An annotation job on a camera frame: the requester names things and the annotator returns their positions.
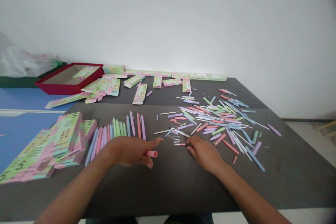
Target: red box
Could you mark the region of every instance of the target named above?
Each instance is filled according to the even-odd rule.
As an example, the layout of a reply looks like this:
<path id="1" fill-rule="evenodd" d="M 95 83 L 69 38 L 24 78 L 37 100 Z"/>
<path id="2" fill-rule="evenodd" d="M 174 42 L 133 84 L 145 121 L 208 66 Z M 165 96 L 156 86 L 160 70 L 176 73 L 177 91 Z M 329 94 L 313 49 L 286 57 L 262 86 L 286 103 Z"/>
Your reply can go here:
<path id="1" fill-rule="evenodd" d="M 83 81 L 73 76 L 86 66 L 100 66 L 93 74 Z M 81 89 L 94 82 L 104 74 L 103 64 L 71 63 L 36 81 L 34 84 L 48 95 L 75 95 L 81 93 Z"/>

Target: pink pen cap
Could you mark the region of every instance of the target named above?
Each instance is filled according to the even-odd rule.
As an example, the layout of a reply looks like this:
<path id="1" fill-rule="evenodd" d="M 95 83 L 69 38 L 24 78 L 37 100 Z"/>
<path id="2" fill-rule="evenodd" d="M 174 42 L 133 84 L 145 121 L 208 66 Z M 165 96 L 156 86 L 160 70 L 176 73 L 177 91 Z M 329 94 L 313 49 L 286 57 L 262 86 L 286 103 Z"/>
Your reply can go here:
<path id="1" fill-rule="evenodd" d="M 146 156 L 156 158 L 158 156 L 158 152 L 150 150 L 146 152 Z"/>

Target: person's right hand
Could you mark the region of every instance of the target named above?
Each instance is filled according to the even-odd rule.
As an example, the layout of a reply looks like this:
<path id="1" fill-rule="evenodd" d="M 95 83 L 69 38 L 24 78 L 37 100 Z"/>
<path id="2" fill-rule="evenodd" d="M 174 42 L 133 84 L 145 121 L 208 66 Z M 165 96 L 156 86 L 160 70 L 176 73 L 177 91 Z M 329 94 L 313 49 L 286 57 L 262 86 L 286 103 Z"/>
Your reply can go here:
<path id="1" fill-rule="evenodd" d="M 197 163 L 212 174 L 220 170 L 225 163 L 215 146 L 202 138 L 191 136 L 188 138 L 187 144 L 192 145 L 188 146 L 187 149 L 194 156 Z"/>

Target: human hand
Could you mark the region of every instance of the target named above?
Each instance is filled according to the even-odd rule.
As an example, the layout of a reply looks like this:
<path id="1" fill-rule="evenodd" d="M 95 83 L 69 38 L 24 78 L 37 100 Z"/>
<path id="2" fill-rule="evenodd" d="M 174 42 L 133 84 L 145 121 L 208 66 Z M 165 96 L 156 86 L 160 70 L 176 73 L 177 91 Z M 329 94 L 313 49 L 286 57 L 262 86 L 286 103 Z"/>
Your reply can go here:
<path id="1" fill-rule="evenodd" d="M 191 144 L 187 149 L 194 156 L 197 163 L 212 174 L 215 174 L 221 169 L 221 165 L 225 164 L 215 146 L 204 141 L 199 136 L 189 137 L 187 144 Z"/>
<path id="2" fill-rule="evenodd" d="M 152 169 L 153 160 L 146 156 L 146 152 L 155 148 L 161 142 L 163 142 L 162 138 L 156 138 L 154 141 L 146 141 L 130 136 L 118 136 L 111 139 L 104 146 L 102 151 L 109 157 L 111 165 L 122 164 L 131 166 L 143 164 Z"/>

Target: paper packaging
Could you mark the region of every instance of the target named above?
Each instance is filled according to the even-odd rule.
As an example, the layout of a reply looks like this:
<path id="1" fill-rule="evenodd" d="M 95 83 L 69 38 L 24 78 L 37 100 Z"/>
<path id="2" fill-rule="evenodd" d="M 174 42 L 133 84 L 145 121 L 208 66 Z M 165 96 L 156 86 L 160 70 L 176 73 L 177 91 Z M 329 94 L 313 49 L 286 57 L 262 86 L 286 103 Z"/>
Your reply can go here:
<path id="1" fill-rule="evenodd" d="M 60 164 L 68 164 L 68 163 L 76 163 L 77 165 L 80 164 L 85 154 L 85 151 L 91 142 L 91 139 L 93 137 L 93 134 L 96 128 L 97 128 L 96 120 L 82 121 L 82 129 L 83 129 L 85 138 L 81 139 L 80 135 L 78 135 L 73 153 L 69 153 L 68 155 L 58 156 L 57 158 L 54 158 L 49 163 L 49 165 L 55 165 L 56 169 L 60 169 L 60 167 L 63 168 L 63 166 L 58 166 Z"/>
<path id="2" fill-rule="evenodd" d="M 124 78 L 128 78 L 128 74 L 127 73 L 123 73 L 123 74 L 120 74 L 120 75 L 103 75 L 103 77 L 106 77 L 106 78 L 118 78 L 118 79 L 124 79 Z"/>
<path id="3" fill-rule="evenodd" d="M 17 182 L 21 179 L 20 172 L 35 164 L 41 156 L 41 152 L 35 153 L 34 149 L 47 143 L 50 130 L 42 130 L 37 136 L 23 149 L 23 151 L 10 163 L 10 165 L 0 175 L 0 184 L 7 182 Z"/>
<path id="4" fill-rule="evenodd" d="M 79 93 L 79 94 L 75 94 L 72 96 L 68 96 L 62 99 L 58 99 L 55 101 L 50 101 L 47 103 L 47 105 L 44 107 L 45 109 L 51 109 L 53 107 L 57 107 L 57 106 L 61 106 L 67 103 L 71 103 L 80 99 L 84 99 L 90 96 L 90 93 Z"/>
<path id="5" fill-rule="evenodd" d="M 159 72 L 159 75 L 161 75 L 162 77 L 172 77 L 172 73 L 171 72 Z"/>
<path id="6" fill-rule="evenodd" d="M 192 77 L 192 74 L 174 72 L 172 73 L 171 77 L 174 79 L 190 79 Z"/>
<path id="7" fill-rule="evenodd" d="M 128 87 L 128 88 L 131 88 L 134 85 L 136 85 L 137 83 L 139 83 L 141 80 L 143 80 L 144 78 L 145 78 L 144 75 L 135 75 L 134 77 L 132 77 L 128 80 L 125 80 L 124 81 L 124 86 Z"/>
<path id="8" fill-rule="evenodd" d="M 126 69 L 126 71 L 124 72 L 124 74 L 128 74 L 128 75 L 140 75 L 141 72 L 142 72 L 141 70 Z"/>
<path id="9" fill-rule="evenodd" d="M 210 80 L 210 74 L 208 73 L 192 73 L 192 79 L 199 79 L 199 80 Z"/>
<path id="10" fill-rule="evenodd" d="M 141 71 L 142 75 L 145 76 L 155 76 L 155 75 L 159 75 L 158 71 Z"/>
<path id="11" fill-rule="evenodd" d="M 126 70 L 125 65 L 103 65 L 106 74 L 123 74 Z"/>
<path id="12" fill-rule="evenodd" d="M 161 88 L 162 87 L 162 76 L 156 75 L 154 77 L 153 88 Z"/>
<path id="13" fill-rule="evenodd" d="M 97 79 L 94 82 L 92 82 L 91 84 L 83 87 L 81 89 L 81 91 L 83 91 L 85 93 L 92 93 L 92 91 L 97 87 L 97 85 L 98 85 L 99 82 L 100 82 L 100 79 Z"/>
<path id="14" fill-rule="evenodd" d="M 50 134 L 49 144 L 44 149 L 41 158 L 46 161 L 70 153 L 74 149 L 81 121 L 80 112 L 61 115 Z"/>
<path id="15" fill-rule="evenodd" d="M 120 89 L 120 79 L 111 78 L 107 86 L 107 95 L 118 96 Z"/>
<path id="16" fill-rule="evenodd" d="M 133 105 L 142 105 L 146 96 L 147 84 L 139 84 L 136 90 Z"/>
<path id="17" fill-rule="evenodd" d="M 191 86 L 190 86 L 190 80 L 189 79 L 183 79 L 182 80 L 182 92 L 191 92 Z"/>
<path id="18" fill-rule="evenodd" d="M 31 180 L 37 180 L 37 179 L 46 179 L 50 178 L 55 171 L 55 168 L 53 166 L 48 166 L 42 171 L 29 171 L 25 172 L 22 178 L 20 179 L 20 182 L 26 182 Z"/>
<path id="19" fill-rule="evenodd" d="M 175 85 L 181 85 L 182 81 L 180 79 L 169 79 L 162 81 L 163 86 L 175 86 Z"/>
<path id="20" fill-rule="evenodd" d="M 84 67 L 82 70 L 80 70 L 78 73 L 76 73 L 73 78 L 83 81 L 85 80 L 87 77 L 89 77 L 91 74 L 93 74 L 97 69 L 99 68 L 99 66 L 87 66 Z"/>
<path id="21" fill-rule="evenodd" d="M 226 81 L 226 78 L 218 74 L 210 74 L 210 81 Z"/>
<path id="22" fill-rule="evenodd" d="M 98 83 L 97 87 L 92 91 L 92 93 L 105 96 L 109 82 L 110 82 L 109 78 L 106 77 L 101 78 L 100 82 Z"/>

